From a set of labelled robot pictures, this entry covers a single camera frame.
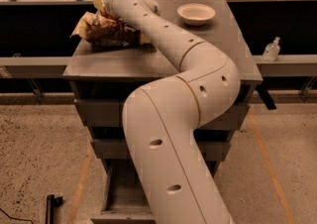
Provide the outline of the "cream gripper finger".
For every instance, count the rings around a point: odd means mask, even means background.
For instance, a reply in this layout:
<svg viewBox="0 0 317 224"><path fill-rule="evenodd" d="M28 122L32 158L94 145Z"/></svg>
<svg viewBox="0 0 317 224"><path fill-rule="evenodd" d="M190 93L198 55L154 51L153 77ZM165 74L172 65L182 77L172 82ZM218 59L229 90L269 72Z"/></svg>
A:
<svg viewBox="0 0 317 224"><path fill-rule="evenodd" d="M106 13L104 0L93 0L93 5L100 13Z"/></svg>

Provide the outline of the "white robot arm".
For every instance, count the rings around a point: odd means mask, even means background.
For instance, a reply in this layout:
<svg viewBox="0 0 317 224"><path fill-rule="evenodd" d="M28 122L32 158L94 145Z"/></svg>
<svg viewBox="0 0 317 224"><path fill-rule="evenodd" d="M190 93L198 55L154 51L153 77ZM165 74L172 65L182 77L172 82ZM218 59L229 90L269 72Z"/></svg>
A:
<svg viewBox="0 0 317 224"><path fill-rule="evenodd" d="M157 224L234 224L194 139L240 91L235 63L161 18L145 0L98 0L98 9L139 29L173 64L173 76L134 90L123 107L128 149Z"/></svg>

